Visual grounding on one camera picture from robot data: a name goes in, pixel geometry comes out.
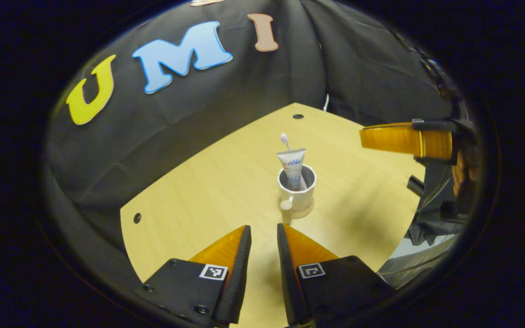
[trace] toothbrush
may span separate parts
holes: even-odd
[[[291,147],[289,147],[289,139],[287,138],[287,133],[281,133],[281,142],[287,145],[287,149],[291,150]],[[301,190],[306,190],[307,184],[305,183],[305,180],[303,179],[303,175],[301,174]]]

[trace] wooden table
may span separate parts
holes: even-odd
[[[304,164],[317,174],[314,208],[291,226],[337,256],[356,255],[377,271],[417,209],[419,198],[407,189],[408,178],[423,180],[425,168],[412,155],[362,148],[361,128],[295,103],[231,133],[164,175],[121,208],[125,247],[140,280],[145,282],[168,259],[188,260],[247,224],[252,248],[238,326],[287,326],[277,248],[281,164],[276,153],[286,150],[282,132],[292,149],[307,149]],[[142,220],[135,224],[138,212]]]

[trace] letter m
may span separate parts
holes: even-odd
[[[140,58],[147,77],[145,92],[154,93],[173,80],[171,74],[163,72],[161,64],[179,75],[187,75],[193,52],[196,52],[196,69],[207,69],[232,60],[232,54],[222,48],[218,39],[216,28],[219,26],[217,21],[206,21],[190,27],[179,46],[155,40],[133,52],[133,58]]]

